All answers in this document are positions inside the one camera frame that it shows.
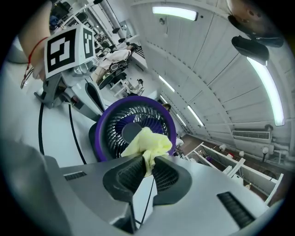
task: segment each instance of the brown floor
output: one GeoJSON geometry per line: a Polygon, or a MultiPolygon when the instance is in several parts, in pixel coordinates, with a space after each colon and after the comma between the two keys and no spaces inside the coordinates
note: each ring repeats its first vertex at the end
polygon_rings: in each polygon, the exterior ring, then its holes
{"type": "MultiPolygon", "coordinates": [[[[195,149],[198,145],[200,145],[202,142],[204,142],[204,145],[206,145],[209,148],[214,148],[216,145],[203,141],[201,139],[192,137],[190,135],[185,135],[182,138],[184,144],[181,146],[181,149],[183,150],[184,155],[187,155],[189,152],[191,152],[193,149],[195,149]]],[[[239,154],[237,152],[231,151],[231,150],[225,150],[225,152],[221,152],[224,155],[227,155],[228,153],[234,154],[234,158],[235,160],[239,161],[240,157],[239,154]]],[[[275,179],[278,179],[280,174],[283,173],[284,177],[275,193],[275,195],[273,196],[269,206],[271,206],[273,203],[275,203],[276,201],[283,199],[285,197],[285,195],[287,194],[287,191],[289,189],[289,185],[291,184],[294,174],[290,171],[287,171],[283,168],[277,167],[277,166],[273,166],[269,163],[266,162],[261,162],[257,159],[254,159],[250,156],[245,155],[243,157],[245,159],[244,164],[261,172],[264,173],[266,175],[269,175],[275,179]]],[[[225,167],[223,165],[221,165],[220,163],[212,160],[211,162],[214,166],[216,166],[219,170],[223,171],[225,169],[225,167]]],[[[255,192],[258,196],[260,196],[263,200],[266,200],[266,196],[261,193],[260,191],[258,191],[256,188],[252,187],[251,190],[253,192],[255,192]]]]}

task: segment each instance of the ceiling light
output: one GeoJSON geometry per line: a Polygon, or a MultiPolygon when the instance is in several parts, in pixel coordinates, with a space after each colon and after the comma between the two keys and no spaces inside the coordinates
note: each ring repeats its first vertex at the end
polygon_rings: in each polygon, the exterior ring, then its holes
{"type": "Polygon", "coordinates": [[[193,111],[193,109],[188,106],[188,109],[190,110],[190,112],[194,115],[194,117],[197,119],[197,121],[199,122],[200,126],[204,126],[204,124],[201,122],[200,118],[197,116],[197,114],[193,111]]]}
{"type": "Polygon", "coordinates": [[[186,124],[183,122],[183,120],[180,118],[180,116],[178,114],[176,114],[176,116],[178,117],[178,119],[180,119],[180,121],[184,124],[184,126],[186,127],[186,124]]]}
{"type": "Polygon", "coordinates": [[[168,84],[165,79],[163,79],[161,76],[159,76],[159,79],[162,80],[164,82],[164,84],[166,84],[168,86],[168,88],[170,88],[173,92],[175,92],[174,88],[172,88],[171,85],[168,84]]]}
{"type": "Polygon", "coordinates": [[[153,6],[154,14],[164,14],[164,15],[172,15],[177,17],[186,18],[188,20],[196,20],[197,12],[192,10],[187,10],[178,7],[170,7],[170,6],[153,6]]]}
{"type": "Polygon", "coordinates": [[[256,70],[258,76],[260,77],[266,89],[268,98],[271,101],[271,107],[272,107],[272,112],[273,112],[276,126],[284,125],[285,120],[284,120],[283,106],[277,91],[276,84],[273,81],[270,72],[268,71],[266,66],[260,64],[259,62],[249,57],[247,57],[247,60],[251,63],[253,68],[256,70]]]}
{"type": "Polygon", "coordinates": [[[168,103],[168,102],[163,98],[162,95],[160,95],[160,98],[164,101],[164,103],[168,103]]]}

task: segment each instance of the yellow cloth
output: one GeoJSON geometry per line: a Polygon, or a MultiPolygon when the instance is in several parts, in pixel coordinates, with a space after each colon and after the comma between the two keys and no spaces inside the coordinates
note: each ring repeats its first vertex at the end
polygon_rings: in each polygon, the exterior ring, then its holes
{"type": "Polygon", "coordinates": [[[121,156],[129,156],[132,154],[143,153],[146,164],[147,173],[145,177],[152,174],[153,166],[155,165],[154,158],[157,156],[167,155],[172,148],[172,143],[167,136],[154,134],[149,127],[143,128],[128,147],[122,152],[121,156]]]}

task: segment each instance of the purple fan frame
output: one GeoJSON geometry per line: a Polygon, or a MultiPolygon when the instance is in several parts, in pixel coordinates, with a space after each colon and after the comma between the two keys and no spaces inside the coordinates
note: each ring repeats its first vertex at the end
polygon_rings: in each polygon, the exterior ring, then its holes
{"type": "Polygon", "coordinates": [[[100,161],[107,161],[105,155],[102,152],[102,149],[100,147],[100,142],[99,142],[99,137],[101,136],[101,127],[102,125],[104,125],[108,119],[109,114],[118,106],[120,106],[123,103],[129,102],[129,101],[143,101],[148,103],[150,106],[156,108],[163,116],[164,119],[167,122],[169,129],[169,133],[170,133],[170,142],[172,143],[172,148],[170,149],[170,151],[168,152],[169,155],[172,155],[175,149],[175,143],[176,143],[176,129],[175,129],[175,125],[173,122],[173,119],[171,117],[171,115],[169,114],[169,112],[166,110],[166,108],[164,108],[159,102],[147,98],[147,97],[142,97],[142,96],[131,96],[131,97],[126,97],[123,99],[120,99],[116,102],[114,102],[113,104],[111,104],[106,110],[105,112],[103,112],[102,116],[100,117],[97,126],[96,126],[96,130],[95,130],[95,140],[94,140],[94,144],[95,144],[95,149],[96,152],[100,158],[100,161]]]}

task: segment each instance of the purple object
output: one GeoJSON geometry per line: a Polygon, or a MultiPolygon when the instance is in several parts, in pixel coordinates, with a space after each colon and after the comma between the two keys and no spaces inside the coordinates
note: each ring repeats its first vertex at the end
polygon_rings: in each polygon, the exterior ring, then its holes
{"type": "Polygon", "coordinates": [[[124,124],[136,122],[142,128],[149,127],[154,133],[167,132],[172,143],[168,152],[173,154],[176,143],[176,129],[169,112],[157,101],[142,96],[131,96],[120,99],[110,105],[99,119],[95,130],[95,149],[99,161],[108,161],[117,158],[128,146],[121,137],[112,141],[114,136],[121,135],[124,124]],[[109,146],[116,146],[115,155],[109,146]]]}

